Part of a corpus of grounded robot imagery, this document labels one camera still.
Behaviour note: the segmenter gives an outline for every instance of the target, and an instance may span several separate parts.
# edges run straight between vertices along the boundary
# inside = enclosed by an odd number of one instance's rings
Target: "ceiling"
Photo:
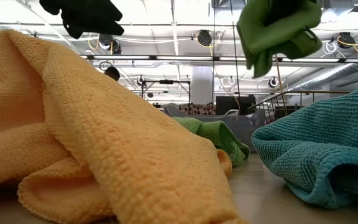
[[[121,41],[119,43],[122,48],[123,55],[196,55],[210,56],[209,48],[201,47],[194,37],[201,29],[209,30],[211,36],[215,34],[218,44],[212,50],[214,56],[244,56],[239,36],[236,30],[233,30],[232,21],[238,20],[240,10],[234,10],[233,16],[230,11],[214,11],[210,7],[211,0],[176,0],[174,1],[174,17],[175,26],[173,26],[173,14],[171,0],[112,0],[114,5],[124,15],[119,22],[125,29],[122,38],[139,40],[142,43],[133,43]],[[53,16],[42,9],[38,1],[29,1],[31,8],[36,14],[27,10],[15,0],[0,0],[0,30],[15,29],[25,34],[49,39],[71,47],[78,54],[109,54],[100,47],[93,50],[90,47],[96,46],[95,40],[88,38],[97,37],[97,34],[84,33],[82,41],[72,39],[64,27],[60,16]],[[43,20],[50,24],[53,29],[45,26]],[[329,15],[322,17],[322,23],[313,29],[321,40],[329,40],[332,36],[338,35],[339,32],[347,31],[356,37],[358,42],[358,12],[351,12],[340,17],[330,17]],[[71,46],[62,41],[56,35],[56,31],[68,39]],[[174,35],[176,33],[178,39],[178,48],[175,50]],[[166,43],[155,44],[150,40],[162,40]],[[343,50],[341,54],[345,57],[358,57],[355,49],[350,48]],[[320,50],[310,57],[343,57],[339,52],[325,54]],[[94,61],[95,67],[101,61]],[[111,63],[130,63],[131,61],[110,61]],[[151,68],[140,64],[135,68],[121,67],[122,73],[120,83],[130,90],[140,90],[136,84],[136,80],[141,75],[146,80],[190,80],[195,65],[192,64],[162,64],[161,66]],[[320,67],[294,67],[280,66],[280,76],[284,80],[284,86],[295,83],[299,79],[321,69]],[[277,77],[277,69],[273,68],[262,78],[252,78],[253,71],[247,70],[245,65],[216,65],[214,67],[214,89],[217,94],[225,94],[225,91],[237,91],[237,81],[232,83],[232,78],[239,76],[239,87],[241,91],[271,91],[267,82],[272,77]],[[158,83],[150,87],[149,91],[156,94],[153,100],[162,101],[185,101],[188,99],[186,93],[187,87],[180,85],[160,85]],[[174,93],[159,93],[159,91],[176,91]]]

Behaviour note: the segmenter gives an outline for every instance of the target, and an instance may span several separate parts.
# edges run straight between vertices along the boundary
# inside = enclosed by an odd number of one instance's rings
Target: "metal railing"
[[[283,116],[287,116],[292,112],[305,107],[302,105],[302,97],[311,95],[311,102],[314,103],[315,95],[320,94],[348,94],[348,91],[286,91],[275,96],[272,96],[260,103],[250,106],[248,109],[250,111],[256,111],[257,109],[265,110],[265,123],[271,123]],[[298,94],[300,96],[299,105],[286,105],[285,97],[288,95]]]

